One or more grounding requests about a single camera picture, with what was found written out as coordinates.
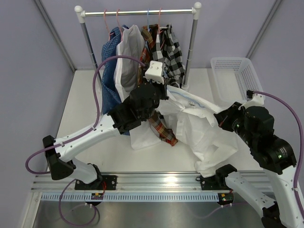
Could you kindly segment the white linen shirt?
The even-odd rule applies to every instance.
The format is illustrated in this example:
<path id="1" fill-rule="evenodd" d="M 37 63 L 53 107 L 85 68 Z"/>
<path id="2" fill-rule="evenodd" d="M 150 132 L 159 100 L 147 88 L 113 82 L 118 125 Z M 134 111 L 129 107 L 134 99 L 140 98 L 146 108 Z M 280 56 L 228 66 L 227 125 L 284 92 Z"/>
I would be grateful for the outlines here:
<path id="1" fill-rule="evenodd" d="M 215 113 L 207 108 L 186 106 L 169 97 L 160 101 L 157 111 L 177 140 L 188 145 L 198 158 L 194 168 L 205 178 L 215 175 L 216 169 L 238 151 L 235 134 L 222 130 Z"/>

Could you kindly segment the blue plastic hanger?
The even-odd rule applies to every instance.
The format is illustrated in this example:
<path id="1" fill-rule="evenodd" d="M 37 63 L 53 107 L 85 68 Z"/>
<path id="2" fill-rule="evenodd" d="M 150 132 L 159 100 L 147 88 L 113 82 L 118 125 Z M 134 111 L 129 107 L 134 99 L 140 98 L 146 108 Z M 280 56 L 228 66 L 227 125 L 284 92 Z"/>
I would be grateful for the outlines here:
<path id="1" fill-rule="evenodd" d="M 180 88 L 169 86 L 167 88 L 168 95 L 173 101 L 177 101 L 186 106 L 194 106 L 199 108 L 207 108 L 214 113 L 221 111 L 221 108 L 214 103 L 205 100 L 199 96 L 193 95 L 187 91 Z"/>

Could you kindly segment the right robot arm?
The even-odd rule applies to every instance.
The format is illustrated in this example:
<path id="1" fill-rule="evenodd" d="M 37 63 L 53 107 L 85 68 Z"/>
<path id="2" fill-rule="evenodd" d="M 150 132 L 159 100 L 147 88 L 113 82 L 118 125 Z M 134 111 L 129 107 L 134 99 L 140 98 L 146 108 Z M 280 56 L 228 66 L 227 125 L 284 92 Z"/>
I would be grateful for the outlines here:
<path id="1" fill-rule="evenodd" d="M 231 164 L 218 168 L 212 177 L 197 177 L 201 188 L 237 192 L 258 213 L 265 228 L 302 228 L 304 198 L 295 177 L 298 162 L 292 146 L 274 134 L 274 117 L 262 106 L 245 108 L 238 102 L 214 116 L 222 130 L 236 133 L 248 146 L 269 178 L 275 198 L 255 188 Z"/>

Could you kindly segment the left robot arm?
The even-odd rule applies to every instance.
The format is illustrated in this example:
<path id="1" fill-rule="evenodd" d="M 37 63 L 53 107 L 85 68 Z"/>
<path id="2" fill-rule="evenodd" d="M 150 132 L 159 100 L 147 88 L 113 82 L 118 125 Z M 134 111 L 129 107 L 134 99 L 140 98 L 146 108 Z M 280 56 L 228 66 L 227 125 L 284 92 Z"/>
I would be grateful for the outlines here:
<path id="1" fill-rule="evenodd" d="M 70 177 L 83 183 L 86 189 L 98 189 L 103 181 L 99 168 L 75 157 L 101 141 L 139 128 L 152 117 L 160 100 L 167 99 L 165 82 L 145 82 L 92 126 L 62 138 L 46 136 L 43 144 L 52 180 Z"/>

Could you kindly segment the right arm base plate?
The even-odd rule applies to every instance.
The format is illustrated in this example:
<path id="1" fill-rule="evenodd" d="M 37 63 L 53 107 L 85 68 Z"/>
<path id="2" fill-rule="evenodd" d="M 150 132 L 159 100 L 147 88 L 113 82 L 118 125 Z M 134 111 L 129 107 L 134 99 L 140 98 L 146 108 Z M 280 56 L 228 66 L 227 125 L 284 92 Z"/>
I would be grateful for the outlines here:
<path id="1" fill-rule="evenodd" d="M 225 179 L 218 175 L 214 175 L 214 176 L 207 177 L 207 178 L 198 176 L 198 177 L 196 177 L 195 180 L 200 183 L 202 190 L 229 190 L 229 191 L 232 191 L 232 189 L 226 185 Z"/>

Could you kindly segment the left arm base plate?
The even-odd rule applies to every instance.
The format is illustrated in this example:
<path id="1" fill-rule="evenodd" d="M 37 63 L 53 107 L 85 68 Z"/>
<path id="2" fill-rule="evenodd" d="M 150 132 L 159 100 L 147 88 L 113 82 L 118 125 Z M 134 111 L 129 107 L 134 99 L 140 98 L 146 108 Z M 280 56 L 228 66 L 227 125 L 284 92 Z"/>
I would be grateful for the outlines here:
<path id="1" fill-rule="evenodd" d="M 89 184 L 76 180 L 75 190 L 116 190 L 116 185 L 116 175 L 102 175 Z"/>

